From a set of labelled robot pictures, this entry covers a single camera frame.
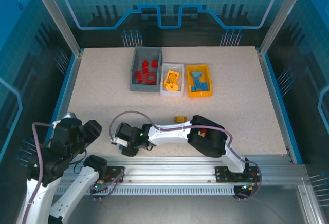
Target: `purple cable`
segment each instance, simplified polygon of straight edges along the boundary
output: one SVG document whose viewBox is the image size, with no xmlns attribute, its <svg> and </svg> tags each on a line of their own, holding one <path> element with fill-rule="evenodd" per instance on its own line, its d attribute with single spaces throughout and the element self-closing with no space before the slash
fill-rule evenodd
<svg viewBox="0 0 329 224">
<path fill-rule="evenodd" d="M 243 194 L 243 193 L 238 193 L 238 195 L 241 195 L 243 197 L 248 197 L 248 195 Z M 271 206 L 267 205 L 263 201 L 258 200 L 257 198 L 254 198 L 254 200 L 256 202 L 259 202 L 259 203 L 263 204 L 265 207 L 267 207 L 268 209 L 270 209 L 277 217 L 279 217 L 284 223 L 288 224 L 288 222 L 275 209 L 273 209 Z"/>
<path fill-rule="evenodd" d="M 123 171 L 121 171 L 121 173 L 111 182 L 111 183 L 109 183 L 109 184 L 107 184 L 107 185 L 104 185 L 104 186 L 101 186 L 101 187 L 90 187 L 89 189 L 90 190 L 102 190 L 102 189 L 105 189 L 105 188 L 108 188 L 110 185 L 112 185 L 114 182 L 116 183 L 115 185 L 114 185 L 114 187 L 112 188 L 112 190 L 105 196 L 105 197 L 99 197 L 99 198 L 96 198 L 96 197 L 94 197 L 93 196 L 93 193 L 92 192 L 90 192 L 90 196 L 96 201 L 96 200 L 102 200 L 102 199 L 106 199 L 106 198 L 108 198 L 108 197 L 110 197 L 111 196 L 111 194 L 114 192 L 114 190 L 115 190 L 115 188 L 117 187 L 117 185 L 118 185 L 118 183 L 119 183 L 119 181 L 120 181 L 120 178 L 122 177 L 122 175 L 124 174 L 124 170 Z"/>
<path fill-rule="evenodd" d="M 40 123 L 40 122 L 35 122 L 35 123 L 32 124 L 32 131 L 33 131 L 33 135 L 34 135 L 35 148 L 36 148 L 36 153 L 38 155 L 38 160 L 39 160 L 39 178 L 38 178 L 38 183 L 36 184 L 36 187 L 35 187 L 32 195 L 31 195 L 31 198 L 27 203 L 26 210 L 25 210 L 25 213 L 24 213 L 24 216 L 23 216 L 22 224 L 26 224 L 27 216 L 30 212 L 30 208 L 31 208 L 31 205 L 33 204 L 34 198 L 35 198 L 36 194 L 38 193 L 38 190 L 41 186 L 41 183 L 42 183 L 41 181 L 42 181 L 42 177 L 43 177 L 43 161 L 42 161 L 42 155 L 41 155 L 41 149 L 40 149 L 38 134 L 36 133 L 36 129 L 35 129 L 36 125 L 48 126 L 48 127 L 53 126 L 52 124 L 45 124 L 45 123 Z"/>
<path fill-rule="evenodd" d="M 257 193 L 258 193 L 258 191 L 260 190 L 260 188 L 261 188 L 261 185 L 262 185 L 262 179 L 263 179 L 263 177 L 262 177 L 262 172 L 261 172 L 261 169 L 259 168 L 259 166 L 254 162 L 254 161 L 245 161 L 244 159 L 242 159 L 236 152 L 235 152 L 235 150 L 231 147 L 231 143 L 233 142 L 233 135 L 229 132 L 229 131 L 227 131 L 227 130 L 225 130 L 225 129 L 222 129 L 222 128 L 219 128 L 219 127 L 215 127 L 215 126 L 208 126 L 208 125 L 188 125 L 188 126 L 183 126 L 183 127 L 178 127 L 178 128 L 167 128 L 167 129 L 161 129 L 160 127 L 158 127 L 146 114 L 143 114 L 143 113 L 141 113 L 141 112 L 139 112 L 139 111 L 125 111 L 125 112 L 122 112 L 122 113 L 120 113 L 120 114 L 118 114 L 116 117 L 114 117 L 114 119 L 112 120 L 112 122 L 110 123 L 110 125 L 109 125 L 109 137 L 110 137 L 110 139 L 113 141 L 113 135 L 112 135 L 112 126 L 113 126 L 113 124 L 114 124 L 114 122 L 120 117 L 120 116 L 122 116 L 122 115 L 125 115 L 125 114 L 139 114 L 139 115 L 142 115 L 142 116 L 144 116 L 151 124 L 152 124 L 152 126 L 155 128 L 155 129 L 157 129 L 157 130 L 162 130 L 162 131 L 164 131 L 164 132 L 171 132 L 171 131 L 174 131 L 174 130 L 182 130 L 182 129 L 190 129 L 190 128 L 204 128 L 204 129 L 212 129 L 212 130 L 218 130 L 218 131 L 220 131 L 220 132 L 223 132 L 223 133 L 225 133 L 226 135 L 228 135 L 229 137 L 230 137 L 230 140 L 229 140 L 229 142 L 227 143 L 227 147 L 228 147 L 228 149 L 239 159 L 239 160 L 241 160 L 243 163 L 251 163 L 251 164 L 254 164 L 256 167 L 257 167 L 257 169 L 258 169 L 258 171 L 259 171 L 259 173 L 260 173 L 260 182 L 259 182 L 259 186 L 257 187 L 257 189 L 256 189 L 256 191 L 255 191 L 255 193 L 252 195 L 252 196 L 250 196 L 250 197 L 248 197 L 247 199 L 252 199 Z"/>
</svg>

